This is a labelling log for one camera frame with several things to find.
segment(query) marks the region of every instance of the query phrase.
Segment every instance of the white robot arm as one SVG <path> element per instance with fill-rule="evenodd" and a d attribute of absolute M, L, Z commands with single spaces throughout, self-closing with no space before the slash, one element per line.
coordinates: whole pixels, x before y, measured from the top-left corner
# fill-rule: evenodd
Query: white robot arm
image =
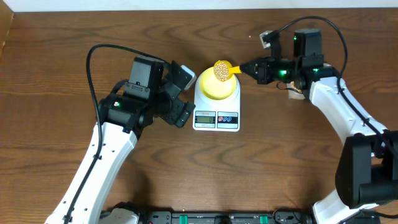
<path fill-rule="evenodd" d="M 311 103 L 318 107 L 326 116 L 339 135 L 343 145 L 347 137 L 357 133 L 364 134 L 365 136 L 375 135 L 376 133 L 363 124 L 359 116 L 347 105 L 341 94 L 338 93 L 336 82 L 336 77 L 321 78 L 319 81 L 313 82 L 309 99 Z M 356 101 L 348 91 L 343 79 L 340 80 L 340 85 L 345 89 L 344 93 L 350 102 L 355 105 L 361 114 L 370 119 L 369 122 L 377 128 L 380 133 L 383 133 L 387 128 L 374 120 L 358 101 Z M 337 190 L 334 190 L 326 198 L 315 203 L 312 209 L 318 224 L 335 224 L 349 218 L 359 212 L 360 209 L 370 209 L 376 206 L 376 203 L 371 203 L 363 205 L 360 208 L 349 209 L 349 207 L 341 201 Z"/>
<path fill-rule="evenodd" d="M 75 177 L 73 178 L 69 189 L 63 196 L 61 202 L 54 210 L 45 223 L 48 224 L 62 224 L 64 223 L 64 216 L 67 214 L 69 206 L 73 197 L 79 188 L 84 175 L 86 174 L 93 156 L 98 147 L 98 124 L 94 127 L 93 137 L 88 146 L 87 153 L 80 164 Z M 105 122 L 102 124 L 103 131 L 103 147 L 101 155 L 96 162 L 89 178 L 87 179 L 83 190 L 76 201 L 74 210 L 72 212 L 72 223 L 98 223 L 101 209 L 105 203 L 105 199 L 109 194 L 109 190 L 113 185 L 114 179 L 119 172 L 119 169 L 134 149 L 137 143 L 137 136 L 133 131 L 130 133 L 123 132 L 123 127 L 117 124 Z M 135 214 L 131 212 L 130 215 L 124 215 L 123 223 L 130 223 L 129 221 L 136 220 Z"/>
<path fill-rule="evenodd" d="M 144 56 L 134 59 L 130 79 L 116 84 L 99 106 L 90 75 L 91 54 L 98 47 L 128 50 Z M 169 64 L 160 58 L 110 44 L 91 48 L 86 67 L 98 122 L 69 189 L 45 223 L 136 224 L 138 216 L 124 209 L 114 209 L 111 215 L 100 220 L 105 199 L 122 163 L 134 149 L 142 130 L 154 122 L 154 117 L 161 117 L 178 128 L 187 122 L 195 105 L 184 103 L 178 96 L 190 88 L 196 76 L 189 68 L 174 61 Z M 164 68 L 169 73 L 162 78 Z M 117 92 L 122 86 L 124 93 L 119 95 Z"/>

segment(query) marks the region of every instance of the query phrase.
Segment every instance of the green led light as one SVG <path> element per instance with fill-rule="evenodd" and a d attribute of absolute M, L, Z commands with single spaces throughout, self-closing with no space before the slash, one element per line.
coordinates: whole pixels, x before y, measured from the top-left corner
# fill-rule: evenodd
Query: green led light
<path fill-rule="evenodd" d="M 284 77 L 286 75 L 287 71 L 286 70 L 281 70 L 279 71 L 279 75 Z"/>

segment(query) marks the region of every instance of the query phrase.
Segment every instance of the green connector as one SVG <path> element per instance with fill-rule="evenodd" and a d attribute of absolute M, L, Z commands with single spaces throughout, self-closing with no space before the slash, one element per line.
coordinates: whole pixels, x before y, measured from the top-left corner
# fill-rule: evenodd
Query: green connector
<path fill-rule="evenodd" d="M 188 224 L 188 216 L 187 215 L 180 215 L 180 224 Z"/>
<path fill-rule="evenodd" d="M 268 216 L 265 216 L 265 215 L 260 216 L 260 224 L 268 224 Z"/>

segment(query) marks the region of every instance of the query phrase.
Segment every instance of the scale display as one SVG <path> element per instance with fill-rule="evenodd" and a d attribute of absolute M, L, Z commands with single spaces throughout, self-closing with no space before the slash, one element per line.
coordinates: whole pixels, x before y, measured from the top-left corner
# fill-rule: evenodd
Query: scale display
<path fill-rule="evenodd" d="M 213 124 L 214 117 L 204 117 L 204 116 L 198 116 L 197 117 L 197 123 L 210 123 Z"/>
<path fill-rule="evenodd" d="M 238 128 L 238 113 L 236 112 L 216 112 L 215 111 L 196 111 L 195 127 L 197 128 Z"/>

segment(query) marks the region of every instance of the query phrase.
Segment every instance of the white wall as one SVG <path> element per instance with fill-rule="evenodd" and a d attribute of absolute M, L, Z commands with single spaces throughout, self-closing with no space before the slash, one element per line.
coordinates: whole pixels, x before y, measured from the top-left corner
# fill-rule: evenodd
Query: white wall
<path fill-rule="evenodd" d="M 4 0 L 14 12 L 398 7 L 398 0 Z"/>

